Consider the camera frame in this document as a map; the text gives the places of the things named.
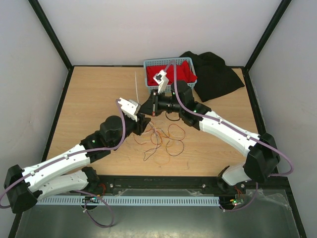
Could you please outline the white zip tie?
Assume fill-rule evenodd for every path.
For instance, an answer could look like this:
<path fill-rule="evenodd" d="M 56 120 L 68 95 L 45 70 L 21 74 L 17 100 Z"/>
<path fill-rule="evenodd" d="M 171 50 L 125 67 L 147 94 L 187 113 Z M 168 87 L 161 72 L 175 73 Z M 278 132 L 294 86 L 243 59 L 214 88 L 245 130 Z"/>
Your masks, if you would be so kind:
<path fill-rule="evenodd" d="M 137 103 L 140 103 L 139 100 L 139 93 L 138 93 L 138 80 L 137 80 L 137 73 L 136 71 L 134 72 L 134 78 L 135 78 L 135 91 L 136 91 L 136 99 L 137 99 Z"/>

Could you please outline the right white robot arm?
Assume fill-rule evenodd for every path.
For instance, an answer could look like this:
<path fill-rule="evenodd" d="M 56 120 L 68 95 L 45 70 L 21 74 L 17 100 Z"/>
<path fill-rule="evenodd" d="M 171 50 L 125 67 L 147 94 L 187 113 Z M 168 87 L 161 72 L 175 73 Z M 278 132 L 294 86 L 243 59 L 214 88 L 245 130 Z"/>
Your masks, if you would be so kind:
<path fill-rule="evenodd" d="M 140 112 L 153 117 L 162 112 L 178 113 L 186 125 L 218 137 L 245 156 L 245 162 L 226 166 L 218 174 L 216 186 L 220 192 L 227 193 L 244 181 L 263 183 L 280 162 L 272 135 L 251 133 L 224 120 L 211 108 L 195 101 L 185 81 L 172 83 L 171 96 L 152 90 Z"/>

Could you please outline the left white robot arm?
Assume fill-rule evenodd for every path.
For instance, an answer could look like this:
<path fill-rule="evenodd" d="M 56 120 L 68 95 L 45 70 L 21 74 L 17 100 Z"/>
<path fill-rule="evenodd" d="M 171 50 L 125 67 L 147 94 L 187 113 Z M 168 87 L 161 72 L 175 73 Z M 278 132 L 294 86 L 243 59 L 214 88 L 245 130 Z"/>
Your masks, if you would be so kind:
<path fill-rule="evenodd" d="M 74 174 L 67 172 L 87 166 L 118 149 L 130 135 L 141 135 L 150 122 L 150 118 L 138 113 L 136 119 L 126 115 L 110 116 L 100 125 L 99 130 L 88 135 L 66 152 L 42 163 L 21 168 L 11 166 L 4 180 L 4 192 L 1 197 L 8 198 L 8 205 L 14 214 L 32 208 L 38 201 L 69 190 L 97 190 L 99 180 L 96 175 L 85 170 Z"/>

